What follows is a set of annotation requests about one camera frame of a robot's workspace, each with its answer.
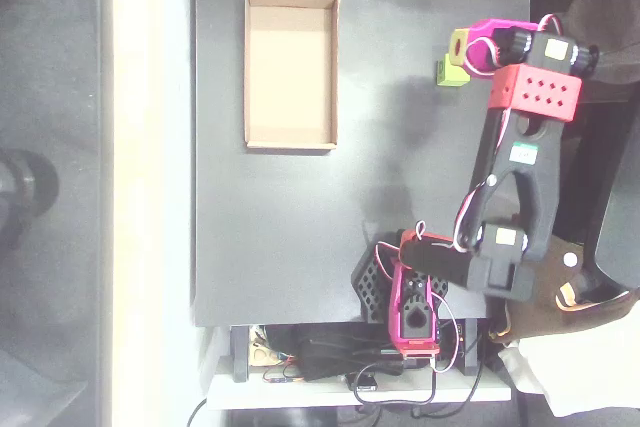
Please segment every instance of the black table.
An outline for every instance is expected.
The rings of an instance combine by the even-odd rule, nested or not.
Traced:
[[[359,319],[351,276],[373,240],[418,219],[450,235],[469,187],[490,85],[437,87],[436,60],[454,28],[528,19],[529,0],[342,0],[326,155],[247,151],[244,0],[196,11],[196,323]],[[447,298],[456,317],[486,316],[479,294]]]

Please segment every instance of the brown leather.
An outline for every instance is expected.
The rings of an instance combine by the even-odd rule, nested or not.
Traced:
[[[564,265],[563,258],[567,252],[573,252],[578,257],[575,267]],[[506,343],[526,337],[591,329],[624,317],[639,298],[640,291],[635,291],[586,310],[560,310],[556,295],[582,269],[582,247],[557,237],[551,238],[549,251],[542,262],[528,265],[536,270],[534,297],[530,302],[507,302],[506,310],[511,325],[502,336],[494,332],[494,342]]]

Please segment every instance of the yellow cube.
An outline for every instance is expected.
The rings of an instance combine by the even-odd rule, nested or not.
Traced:
[[[436,83],[442,87],[460,87],[471,80],[467,72],[449,61],[449,54],[444,55],[444,60],[438,61],[438,73]]]

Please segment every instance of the red bracket with holes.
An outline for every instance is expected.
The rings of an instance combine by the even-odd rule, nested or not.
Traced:
[[[582,79],[527,64],[514,64],[496,70],[489,96],[490,109],[512,108],[573,120]]]

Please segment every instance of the open cardboard tray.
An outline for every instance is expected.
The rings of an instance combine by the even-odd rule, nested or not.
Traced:
[[[249,148],[335,149],[340,0],[246,0]]]

